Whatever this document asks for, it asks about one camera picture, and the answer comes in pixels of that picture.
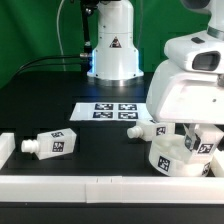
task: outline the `green wall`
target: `green wall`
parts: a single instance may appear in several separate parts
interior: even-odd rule
[[[56,15],[61,0],[0,1],[0,87],[27,61],[60,54]],[[135,44],[138,42],[141,5],[135,8]],[[154,71],[165,59],[163,47],[173,37],[204,30],[209,17],[186,10],[179,0],[143,0],[140,67]],[[97,40],[97,13],[89,18],[93,45]],[[61,14],[61,36],[65,54],[82,52],[83,36],[79,1],[66,1]]]

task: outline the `cable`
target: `cable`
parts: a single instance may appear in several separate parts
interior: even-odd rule
[[[37,58],[33,61],[27,62],[26,64],[22,65],[20,67],[20,69],[25,68],[27,66],[30,66],[36,62],[40,62],[40,61],[46,61],[46,60],[55,60],[55,59],[74,59],[74,58],[80,58],[80,55],[53,55],[53,56],[45,56],[42,58]]]
[[[42,67],[42,66],[66,66],[66,65],[82,65],[86,64],[87,62],[73,62],[73,63],[51,63],[51,64],[36,64],[36,65],[30,65],[27,67],[20,68],[14,75],[13,77],[19,75],[22,71],[30,69],[30,68],[35,68],[35,67]]]
[[[139,50],[140,47],[140,41],[142,38],[142,26],[143,26],[143,0],[140,0],[140,28],[139,28],[139,35],[138,35],[138,43],[137,43],[137,49]]]
[[[62,46],[62,42],[61,42],[61,35],[60,35],[60,15],[61,15],[61,10],[62,10],[64,3],[65,3],[65,0],[61,0],[61,3],[58,8],[57,20],[56,20],[58,43],[59,43],[59,47],[60,47],[62,56],[64,55],[64,50],[63,50],[63,46]]]

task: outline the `black table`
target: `black table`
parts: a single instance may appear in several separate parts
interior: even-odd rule
[[[103,87],[78,72],[27,72],[0,90],[0,134],[14,132],[16,149],[0,175],[162,176],[148,161],[150,143],[129,139],[135,122],[70,121],[77,102],[145,103],[144,84]],[[24,139],[71,128],[73,154],[39,161],[21,152]],[[183,133],[181,126],[177,132]],[[222,205],[0,203],[0,223],[222,223]]]

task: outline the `black sticker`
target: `black sticker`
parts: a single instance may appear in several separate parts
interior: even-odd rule
[[[136,112],[119,112],[118,118],[134,120],[134,119],[138,119],[138,113],[136,113]]]
[[[208,174],[209,169],[210,169],[210,163],[207,163],[207,164],[204,166],[202,175]]]
[[[109,103],[96,103],[95,110],[113,110],[114,105]]]
[[[121,48],[121,44],[117,37],[114,38],[113,42],[110,45],[111,48]]]
[[[94,112],[93,118],[113,118],[113,112]]]
[[[137,110],[137,105],[136,104],[119,104],[118,105],[119,110]]]
[[[156,129],[156,135],[164,135],[166,134],[166,127],[160,127]]]
[[[64,136],[64,134],[62,132],[51,133],[51,135],[53,136],[53,138],[59,138],[59,137]]]
[[[202,144],[198,150],[198,154],[209,154],[213,148],[213,144]]]
[[[165,159],[164,157],[159,157],[158,167],[165,170],[166,172],[169,171],[170,168],[170,160]]]
[[[63,152],[64,149],[64,142],[54,142],[53,145],[53,152]]]

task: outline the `printed marker sheet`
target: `printed marker sheet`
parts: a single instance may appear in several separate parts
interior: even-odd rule
[[[77,103],[70,121],[153,120],[145,103]]]

